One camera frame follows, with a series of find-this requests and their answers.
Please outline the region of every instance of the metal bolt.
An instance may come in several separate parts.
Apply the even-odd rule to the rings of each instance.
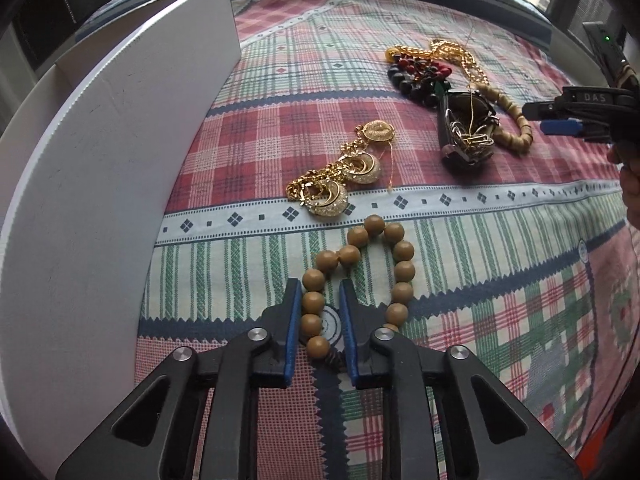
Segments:
[[[454,345],[449,349],[451,357],[454,359],[466,359],[469,357],[469,348],[462,345]]]
[[[389,328],[379,328],[374,332],[374,335],[380,339],[380,341],[389,341],[394,337],[394,331]]]
[[[172,355],[176,361],[187,361],[188,359],[191,359],[193,350],[187,346],[181,346],[180,348],[176,348]]]
[[[252,328],[246,334],[251,341],[262,341],[267,337],[267,331],[263,328]]]

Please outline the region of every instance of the round gold pendant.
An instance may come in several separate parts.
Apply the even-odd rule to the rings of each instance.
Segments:
[[[349,205],[347,190],[335,180],[323,180],[316,184],[319,195],[304,199],[303,203],[311,213],[318,216],[338,216]]]
[[[387,142],[394,138],[396,131],[391,124],[375,120],[362,127],[362,134],[375,142]]]
[[[367,152],[359,155],[347,156],[343,155],[338,160],[353,161],[353,169],[345,176],[347,180],[356,184],[371,184],[380,178],[382,167],[380,161]]]

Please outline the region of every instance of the cardboard box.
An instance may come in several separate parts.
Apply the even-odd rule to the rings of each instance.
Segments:
[[[0,408],[50,478],[134,386],[166,202],[240,57],[230,0],[145,7],[63,56],[0,142],[21,173],[0,233]]]

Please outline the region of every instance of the white fabric strip with diamonds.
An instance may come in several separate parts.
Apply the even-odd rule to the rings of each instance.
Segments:
[[[542,204],[575,202],[620,191],[615,180],[583,180],[570,184],[501,186],[415,186],[351,191],[349,206],[334,219],[313,216],[284,198],[193,209],[164,216],[156,246],[282,234],[362,224],[371,214],[385,220],[467,215]]]

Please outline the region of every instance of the wood disc bead bracelet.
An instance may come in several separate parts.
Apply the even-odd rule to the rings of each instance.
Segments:
[[[378,235],[384,234],[385,242],[390,244],[394,260],[396,284],[391,289],[391,304],[385,313],[385,327],[395,332],[406,321],[409,310],[406,304],[414,296],[411,280],[415,276],[415,267],[411,259],[414,257],[414,246],[404,240],[404,228],[398,223],[385,224],[382,217],[371,215],[364,221],[364,226],[357,226],[347,232],[347,245],[338,251],[320,251],[316,254],[315,267],[302,276],[302,285],[306,293],[302,296],[303,316],[300,320],[300,332],[306,340],[306,353],[312,359],[325,359],[331,351],[331,345],[322,333],[321,314],[324,309],[322,290],[329,276],[338,264],[350,270],[361,258],[360,249]]]

